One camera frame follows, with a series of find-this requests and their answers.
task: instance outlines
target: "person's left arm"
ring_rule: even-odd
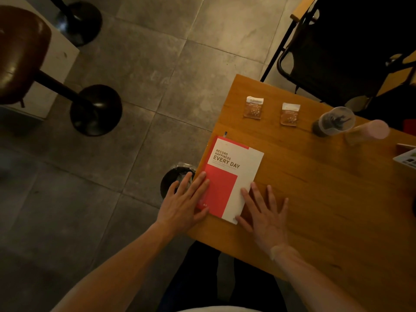
[[[181,232],[205,218],[208,208],[194,214],[209,185],[203,172],[186,190],[192,173],[174,182],[164,199],[156,222],[135,241],[77,283],[52,312],[125,311],[140,289],[153,259]]]

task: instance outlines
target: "red and white notebook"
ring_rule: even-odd
[[[213,140],[203,171],[210,186],[198,203],[211,214],[232,222],[244,207],[241,188],[250,189],[263,158],[263,152],[223,137]]]

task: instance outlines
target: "clear plastic cup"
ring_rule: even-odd
[[[353,146],[364,141],[384,139],[389,133],[387,123],[376,119],[352,128],[345,134],[345,140]]]
[[[355,125],[355,115],[346,107],[335,107],[323,114],[312,124],[312,132],[318,137],[337,135],[350,130]]]

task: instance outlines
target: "finger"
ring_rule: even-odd
[[[242,216],[237,215],[236,220],[248,233],[253,233],[253,228],[248,224],[246,220],[244,220]]]
[[[202,209],[200,212],[198,212],[197,214],[193,215],[193,223],[196,224],[198,222],[200,222],[201,220],[203,220],[209,212],[209,208],[205,208]]]
[[[195,194],[190,199],[191,205],[196,206],[198,201],[201,199],[202,195],[206,192],[206,190],[209,187],[209,179],[205,179],[205,181],[199,186],[199,188],[196,190]]]
[[[280,211],[279,213],[282,225],[286,225],[286,218],[288,217],[288,209],[289,209],[289,199],[285,198],[283,202],[282,211]]]
[[[241,194],[244,198],[245,204],[248,207],[248,210],[251,213],[251,216],[254,217],[255,215],[259,214],[259,210],[256,207],[256,204],[254,203],[253,199],[251,199],[250,195],[247,192],[247,189],[242,188]]]
[[[256,183],[254,182],[251,183],[251,189],[253,190],[254,199],[256,199],[257,206],[259,206],[260,211],[262,213],[267,212],[266,203],[264,202],[263,196],[260,194],[260,191],[257,188]]]
[[[192,181],[192,184],[190,185],[190,187],[188,188],[188,190],[186,191],[185,195],[187,195],[189,198],[192,197],[192,195],[196,192],[196,190],[199,188],[199,186],[201,185],[201,183],[204,181],[205,177],[206,177],[207,173],[206,172],[201,172],[197,178],[195,178]]]
[[[189,179],[192,176],[192,172],[186,173],[185,177],[180,182],[180,185],[178,187],[178,190],[176,191],[175,195],[182,196],[186,190],[186,187],[188,186]]]
[[[269,198],[270,210],[277,215],[278,214],[278,204],[276,202],[275,195],[273,194],[273,189],[271,185],[267,185],[267,194]]]
[[[168,192],[166,193],[166,197],[170,197],[175,194],[175,189],[176,187],[178,187],[178,184],[179,182],[176,180],[169,186]]]

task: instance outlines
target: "pink-lidded cup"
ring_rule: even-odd
[[[345,133],[345,140],[351,146],[370,140],[381,140],[388,136],[390,128],[387,123],[376,119],[356,126]]]

